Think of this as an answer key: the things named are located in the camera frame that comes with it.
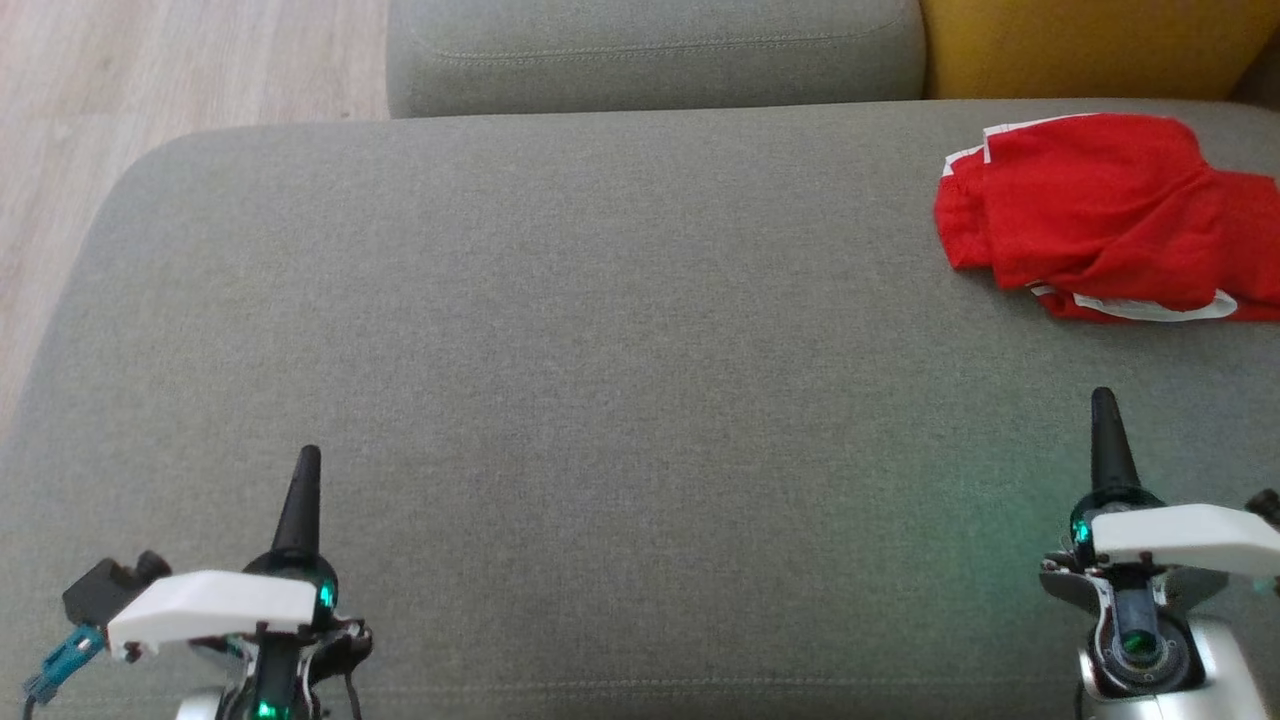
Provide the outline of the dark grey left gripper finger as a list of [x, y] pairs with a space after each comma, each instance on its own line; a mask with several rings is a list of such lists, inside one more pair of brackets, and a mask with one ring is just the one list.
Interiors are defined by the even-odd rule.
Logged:
[[316, 445], [300, 450], [271, 551], [317, 556], [320, 551], [323, 455]]

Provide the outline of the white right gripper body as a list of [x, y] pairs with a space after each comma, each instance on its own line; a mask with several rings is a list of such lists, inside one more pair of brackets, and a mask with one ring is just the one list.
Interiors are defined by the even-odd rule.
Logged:
[[1073, 507], [1041, 587], [1087, 612], [1187, 612], [1231, 577], [1277, 578], [1277, 527], [1245, 510], [1166, 505], [1140, 487], [1093, 489]]

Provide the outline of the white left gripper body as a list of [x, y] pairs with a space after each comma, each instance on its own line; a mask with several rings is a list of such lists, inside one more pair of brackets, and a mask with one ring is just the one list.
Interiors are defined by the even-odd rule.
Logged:
[[274, 550], [242, 571], [202, 570], [155, 580], [106, 625], [114, 659], [202, 644], [243, 669], [233, 701], [314, 701], [315, 685], [355, 670], [374, 650], [362, 618], [338, 611], [334, 568], [308, 550]]

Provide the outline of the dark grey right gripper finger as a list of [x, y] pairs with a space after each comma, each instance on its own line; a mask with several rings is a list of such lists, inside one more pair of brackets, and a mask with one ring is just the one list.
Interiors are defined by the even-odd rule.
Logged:
[[1091, 491], [1108, 497], [1143, 491], [1119, 402], [1108, 387], [1091, 393]]

